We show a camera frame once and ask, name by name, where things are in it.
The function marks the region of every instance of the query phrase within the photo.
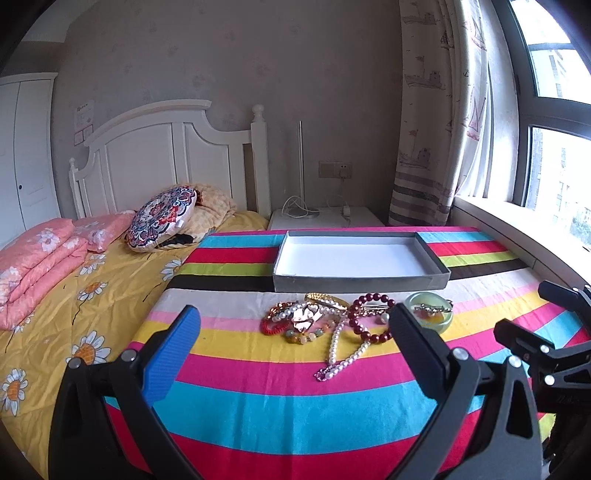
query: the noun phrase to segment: daisy print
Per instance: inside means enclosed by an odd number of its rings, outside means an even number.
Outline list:
[[[103,347],[104,342],[105,337],[97,337],[96,330],[93,330],[88,334],[88,336],[82,337],[80,339],[80,346],[72,346],[72,356],[66,358],[66,363],[68,363],[74,357],[84,360],[86,365],[106,363],[106,359],[111,353],[111,349],[109,347]]]
[[[0,273],[0,306],[8,302],[10,292],[21,282],[22,275],[15,267],[8,267]]]
[[[78,292],[78,300],[92,300],[95,295],[100,295],[101,293],[103,293],[103,290],[107,285],[108,283],[101,283],[99,281],[91,283],[84,290],[80,290]]]
[[[174,274],[182,264],[183,262],[178,258],[173,258],[170,262],[168,262],[164,266],[164,269],[160,272],[163,275],[162,281],[168,281],[174,277]]]
[[[37,236],[39,237],[37,243],[41,244],[41,248],[44,252],[53,252],[56,249],[57,244],[60,242],[60,238],[53,233],[53,228],[45,228],[41,230]]]
[[[105,265],[105,254],[90,255],[82,264],[80,275],[89,275],[96,270],[99,265]]]
[[[97,245],[100,245],[102,242],[105,241],[106,232],[104,230],[97,230],[96,232],[92,232],[90,234],[90,240]]]
[[[64,242],[64,247],[66,247],[68,250],[72,250],[72,248],[74,248],[78,245],[79,240],[80,240],[79,237],[73,236],[69,240]]]
[[[31,323],[31,319],[33,318],[34,315],[35,315],[35,313],[31,313],[21,323],[19,323],[18,325],[15,325],[12,328],[12,330],[14,331],[14,333],[21,333],[23,331],[23,329],[25,328],[25,325],[28,325],[29,323]]]
[[[74,228],[74,233],[86,232],[88,230],[91,230],[93,227],[97,226],[98,224],[99,224],[99,222],[91,222],[91,223],[88,223],[87,225],[79,225]]]
[[[15,417],[20,406],[19,402],[25,399],[24,389],[28,384],[28,380],[25,380],[25,371],[20,368],[12,369],[6,377],[6,382],[2,384],[4,410],[10,410]]]

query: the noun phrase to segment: metal screw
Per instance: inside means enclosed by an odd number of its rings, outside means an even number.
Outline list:
[[[133,362],[137,355],[138,355],[138,352],[129,348],[129,349],[123,351],[123,353],[121,354],[121,359],[124,362]]]
[[[468,352],[466,349],[457,347],[452,350],[453,356],[456,357],[458,360],[468,360]]]
[[[511,355],[509,357],[509,364],[512,367],[519,368],[521,366],[521,358],[519,358],[518,356],[515,356],[515,355]]]
[[[68,362],[68,368],[75,369],[82,365],[82,360],[80,357],[75,356]]]

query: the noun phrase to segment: tree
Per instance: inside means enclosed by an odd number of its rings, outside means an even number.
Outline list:
[[[570,224],[570,234],[581,240],[585,245],[591,245],[591,225],[574,217]]]

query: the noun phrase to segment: blue gripper pad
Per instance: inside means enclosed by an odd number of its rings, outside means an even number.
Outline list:
[[[187,305],[168,327],[167,337],[144,368],[142,395],[149,407],[166,397],[200,331],[201,315]]]

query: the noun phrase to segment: paper notice on wall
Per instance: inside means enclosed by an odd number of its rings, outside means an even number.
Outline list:
[[[89,125],[88,127],[86,127],[82,131],[82,136],[84,137],[84,140],[86,140],[91,135],[92,135],[92,125]]]
[[[74,146],[80,145],[84,141],[84,135],[82,132],[76,132],[74,134]]]
[[[95,116],[95,101],[88,100],[74,111],[74,133],[92,125]]]

